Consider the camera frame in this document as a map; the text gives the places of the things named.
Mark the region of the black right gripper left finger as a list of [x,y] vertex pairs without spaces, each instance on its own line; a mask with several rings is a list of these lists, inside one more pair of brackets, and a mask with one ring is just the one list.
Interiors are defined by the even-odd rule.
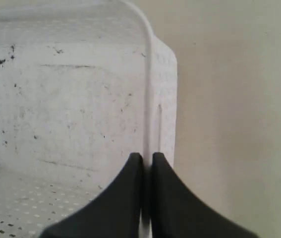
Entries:
[[143,159],[131,153],[122,170],[95,199],[45,228],[42,238],[137,238],[142,206]]

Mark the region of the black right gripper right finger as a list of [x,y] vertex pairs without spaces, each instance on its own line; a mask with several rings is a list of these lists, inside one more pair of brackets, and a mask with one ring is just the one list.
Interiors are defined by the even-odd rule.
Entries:
[[163,153],[153,154],[151,223],[155,238],[256,238],[192,193]]

